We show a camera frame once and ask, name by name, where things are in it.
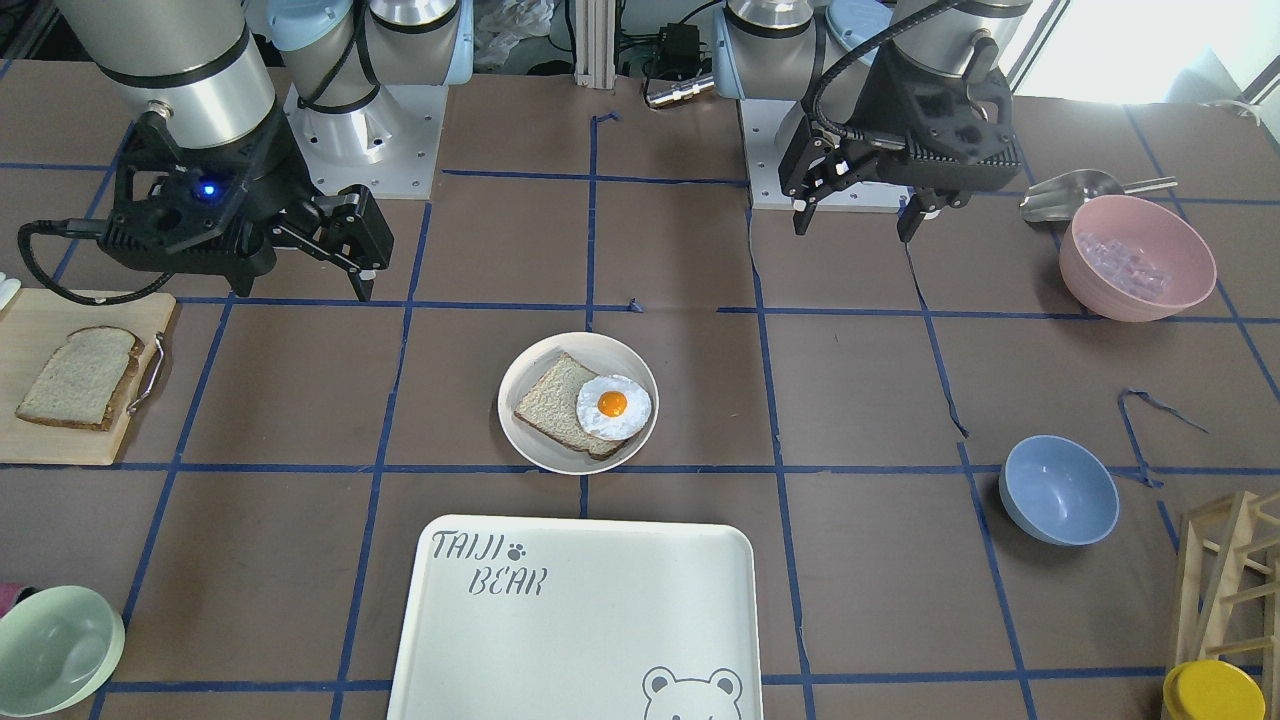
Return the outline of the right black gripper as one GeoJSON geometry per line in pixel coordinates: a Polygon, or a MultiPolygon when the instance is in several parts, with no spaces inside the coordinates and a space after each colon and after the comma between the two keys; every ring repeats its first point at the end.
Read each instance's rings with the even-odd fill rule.
{"type": "Polygon", "coordinates": [[[372,191],[320,195],[280,106],[244,137],[184,149],[150,108],[125,137],[100,249],[137,272],[219,275],[244,297],[276,261],[275,246],[335,241],[335,264],[360,302],[390,264],[394,236],[372,191]]]}

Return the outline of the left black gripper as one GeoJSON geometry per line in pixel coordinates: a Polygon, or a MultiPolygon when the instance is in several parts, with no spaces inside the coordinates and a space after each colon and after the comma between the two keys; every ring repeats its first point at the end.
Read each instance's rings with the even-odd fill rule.
{"type": "Polygon", "coordinates": [[[946,208],[946,193],[989,192],[1021,173],[1012,127],[1012,96],[996,65],[998,45],[972,40],[960,76],[938,76],[888,41],[882,45],[844,135],[819,124],[815,88],[801,100],[805,118],[783,152],[778,177],[792,200],[792,224],[804,236],[820,201],[860,182],[913,192],[897,219],[910,243],[920,225],[946,208]]]}

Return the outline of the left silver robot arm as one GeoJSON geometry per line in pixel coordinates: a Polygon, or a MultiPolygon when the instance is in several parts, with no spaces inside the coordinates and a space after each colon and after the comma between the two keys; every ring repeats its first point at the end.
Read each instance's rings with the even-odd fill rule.
{"type": "Polygon", "coordinates": [[[1006,187],[1023,169],[998,59],[1028,1],[899,1],[883,29],[849,29],[850,1],[728,1],[716,19],[716,91],[794,101],[777,165],[805,234],[818,205],[870,182],[908,188],[897,232],[1006,187]]]}

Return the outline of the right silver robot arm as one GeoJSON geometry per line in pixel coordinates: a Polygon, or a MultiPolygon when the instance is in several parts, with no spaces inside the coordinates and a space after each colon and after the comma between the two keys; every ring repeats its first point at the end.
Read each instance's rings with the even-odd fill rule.
{"type": "Polygon", "coordinates": [[[93,241],[152,272],[215,275],[246,297],[291,249],[371,299],[394,236],[378,202],[428,196],[439,127],[421,101],[474,70],[471,1],[61,1],[59,10],[137,115],[101,220],[35,222],[31,240],[93,241]]]}

